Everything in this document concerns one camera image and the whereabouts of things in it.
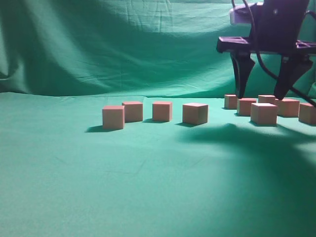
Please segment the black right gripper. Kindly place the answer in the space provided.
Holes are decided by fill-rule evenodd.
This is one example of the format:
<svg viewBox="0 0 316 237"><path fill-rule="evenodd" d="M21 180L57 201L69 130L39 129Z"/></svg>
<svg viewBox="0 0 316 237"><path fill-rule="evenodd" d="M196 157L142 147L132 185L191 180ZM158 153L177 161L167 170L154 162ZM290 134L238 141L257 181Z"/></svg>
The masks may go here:
<svg viewBox="0 0 316 237"><path fill-rule="evenodd" d="M294 84L313 65L309 55L315 55L316 43L299 40L298 36L309 5L308 0L265 0L260 17L253 20L247 37L219 37L216 49L230 54L235 77L235 95L243 98L249 75L255 65L250 54L280 54L281 64L274 96L283 100L289 91L306 99L307 96L294 88Z"/></svg>

